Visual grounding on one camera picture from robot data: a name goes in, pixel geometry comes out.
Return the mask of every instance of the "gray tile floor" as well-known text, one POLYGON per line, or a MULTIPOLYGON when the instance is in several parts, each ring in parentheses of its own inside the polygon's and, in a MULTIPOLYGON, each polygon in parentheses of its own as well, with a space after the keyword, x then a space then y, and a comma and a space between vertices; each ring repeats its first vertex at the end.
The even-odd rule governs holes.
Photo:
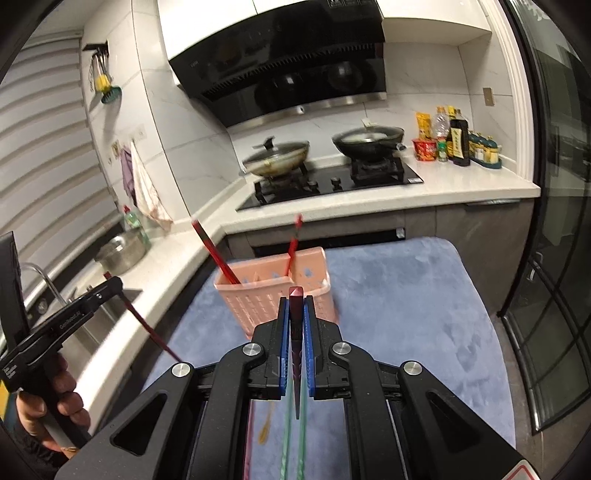
POLYGON ((541 480, 550 480, 569 458, 589 427, 591 400, 587 400, 560 422, 532 435, 525 388, 513 348, 502 321, 496 316, 491 316, 491 322, 501 344, 509 378, 517 451, 535 467, 541 480))

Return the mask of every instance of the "white towel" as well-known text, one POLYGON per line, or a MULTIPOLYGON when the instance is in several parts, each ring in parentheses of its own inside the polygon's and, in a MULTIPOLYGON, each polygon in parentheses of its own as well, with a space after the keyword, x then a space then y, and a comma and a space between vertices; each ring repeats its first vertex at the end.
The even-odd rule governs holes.
POLYGON ((129 150, 131 151, 131 164, 134 169, 135 200, 138 209, 146 217, 157 222, 164 230, 169 231, 173 219, 170 218, 164 205, 162 205, 158 192, 139 157, 133 141, 129 145, 129 150))

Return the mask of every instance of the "sleeve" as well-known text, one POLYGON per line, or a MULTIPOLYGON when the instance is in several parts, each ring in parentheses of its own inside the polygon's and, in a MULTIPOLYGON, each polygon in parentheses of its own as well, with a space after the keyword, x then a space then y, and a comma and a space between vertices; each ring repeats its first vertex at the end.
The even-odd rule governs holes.
POLYGON ((14 425, 14 442, 21 449, 29 466, 43 480, 53 480, 57 471, 68 460, 63 453, 44 447, 36 438, 30 436, 20 421, 14 425))

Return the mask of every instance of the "red and white sticker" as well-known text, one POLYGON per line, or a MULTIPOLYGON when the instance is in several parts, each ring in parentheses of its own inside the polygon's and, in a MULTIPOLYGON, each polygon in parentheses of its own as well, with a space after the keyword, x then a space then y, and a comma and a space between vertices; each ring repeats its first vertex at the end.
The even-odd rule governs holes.
POLYGON ((540 480, 540 477, 527 460, 520 461, 503 480, 540 480))

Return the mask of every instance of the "stainless steel pot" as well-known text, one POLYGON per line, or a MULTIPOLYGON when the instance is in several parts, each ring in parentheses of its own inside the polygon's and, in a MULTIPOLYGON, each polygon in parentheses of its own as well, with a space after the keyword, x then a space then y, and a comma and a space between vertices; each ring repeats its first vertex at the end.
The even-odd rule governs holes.
POLYGON ((269 137, 262 145, 253 148, 265 148, 248 157, 242 164, 248 173, 270 178, 285 175, 302 165, 308 157, 310 142, 288 142, 274 145, 269 137))
POLYGON ((142 230, 134 228, 103 245, 95 260, 111 275, 121 275, 139 262, 146 252, 142 230))
POLYGON ((395 150, 404 150, 403 138, 402 128, 374 125, 335 135, 332 141, 343 155, 371 163, 383 160, 395 150))

